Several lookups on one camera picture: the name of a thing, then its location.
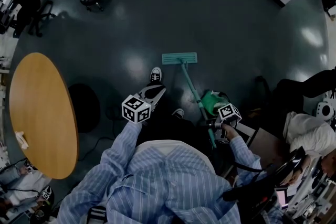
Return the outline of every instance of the flat mop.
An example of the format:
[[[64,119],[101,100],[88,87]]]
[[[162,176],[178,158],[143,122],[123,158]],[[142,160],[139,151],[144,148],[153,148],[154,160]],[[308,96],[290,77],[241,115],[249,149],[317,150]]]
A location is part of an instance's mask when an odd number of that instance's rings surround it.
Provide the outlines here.
[[[200,96],[198,95],[198,92],[196,91],[189,75],[187,72],[187,65],[188,63],[197,63],[197,53],[195,52],[187,52],[184,54],[163,54],[162,55],[162,64],[163,65],[181,65],[182,71],[185,75],[185,78],[187,79],[188,85],[190,87],[191,92],[194,94],[194,97],[196,99],[196,102],[198,104],[198,107],[200,108],[201,114],[205,121],[208,120],[208,116],[206,115],[204,106],[201,102]],[[209,128],[208,133],[210,136],[210,140],[213,147],[217,147],[215,143],[215,134],[214,131]]]

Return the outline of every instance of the mop handle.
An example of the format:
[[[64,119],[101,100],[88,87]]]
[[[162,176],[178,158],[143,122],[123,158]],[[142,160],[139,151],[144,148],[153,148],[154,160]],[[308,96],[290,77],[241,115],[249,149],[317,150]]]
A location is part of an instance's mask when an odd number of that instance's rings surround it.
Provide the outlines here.
[[[198,92],[196,91],[196,89],[195,89],[195,87],[194,87],[194,85],[193,85],[193,83],[192,83],[192,81],[191,81],[191,79],[190,79],[190,77],[188,75],[188,72],[187,72],[187,70],[186,70],[186,68],[184,66],[184,63],[182,63],[181,66],[182,66],[182,70],[183,70],[183,73],[185,75],[185,78],[187,79],[188,85],[189,85],[189,87],[191,89],[191,92],[194,94],[194,97],[196,99],[198,107],[200,108],[201,114],[202,114],[204,120],[207,121],[208,120],[208,116],[206,115],[206,112],[205,112],[204,106],[203,106],[203,104],[201,102],[200,96],[198,95]],[[213,147],[217,147],[217,145],[215,143],[215,134],[214,134],[214,131],[211,128],[209,128],[208,129],[208,133],[209,133],[209,136],[210,136],[210,140],[211,140],[212,146]]]

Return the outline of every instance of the white sneaker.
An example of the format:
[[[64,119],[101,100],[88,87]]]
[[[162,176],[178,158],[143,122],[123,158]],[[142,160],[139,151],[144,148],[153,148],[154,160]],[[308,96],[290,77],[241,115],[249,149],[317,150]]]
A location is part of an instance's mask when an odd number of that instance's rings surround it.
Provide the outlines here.
[[[184,110],[183,109],[176,109],[172,116],[178,117],[179,119],[183,119],[184,116]]]
[[[151,72],[150,81],[153,82],[154,80],[161,81],[162,79],[162,72],[160,67],[154,67]]]

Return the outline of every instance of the round table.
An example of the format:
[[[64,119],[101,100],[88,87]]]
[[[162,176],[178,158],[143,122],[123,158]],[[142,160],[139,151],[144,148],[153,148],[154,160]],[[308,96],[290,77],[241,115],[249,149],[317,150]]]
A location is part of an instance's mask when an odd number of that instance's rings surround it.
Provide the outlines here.
[[[78,158],[78,132],[57,68],[46,56],[29,54],[17,66],[10,88],[10,119],[15,132],[24,132],[26,157],[51,178],[69,176]]]

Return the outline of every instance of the striped shirt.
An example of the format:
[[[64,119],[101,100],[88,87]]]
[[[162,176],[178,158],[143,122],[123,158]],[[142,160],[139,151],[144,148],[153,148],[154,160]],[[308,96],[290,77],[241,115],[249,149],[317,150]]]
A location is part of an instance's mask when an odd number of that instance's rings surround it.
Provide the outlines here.
[[[106,199],[110,223],[184,222],[240,223],[235,202],[222,199],[231,189],[195,152],[178,146],[164,155],[155,147],[134,154],[141,124],[128,123],[112,147],[102,154],[99,165],[64,198],[59,223],[78,224],[92,206]],[[261,169],[254,155],[238,136],[230,146],[236,161]],[[239,184],[248,184],[256,173],[238,169]],[[264,215],[266,223],[282,223],[280,205]]]

